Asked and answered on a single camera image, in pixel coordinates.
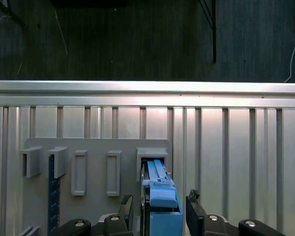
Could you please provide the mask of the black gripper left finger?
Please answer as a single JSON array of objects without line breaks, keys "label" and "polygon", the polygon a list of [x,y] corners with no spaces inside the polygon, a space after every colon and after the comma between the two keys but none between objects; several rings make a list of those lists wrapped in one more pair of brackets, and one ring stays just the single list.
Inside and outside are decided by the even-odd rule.
[{"label": "black gripper left finger", "polygon": [[60,226],[61,236],[132,236],[133,196],[125,195],[118,213],[103,215],[95,225],[86,219],[73,219]]}]

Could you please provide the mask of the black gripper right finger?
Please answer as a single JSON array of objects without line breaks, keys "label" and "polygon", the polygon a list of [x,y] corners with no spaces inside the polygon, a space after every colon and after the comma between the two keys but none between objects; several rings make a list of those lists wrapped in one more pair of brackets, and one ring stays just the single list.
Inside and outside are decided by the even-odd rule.
[{"label": "black gripper right finger", "polygon": [[223,216],[208,214],[192,189],[186,196],[186,224],[192,236],[280,236],[282,233],[256,219],[244,219],[237,226]]}]

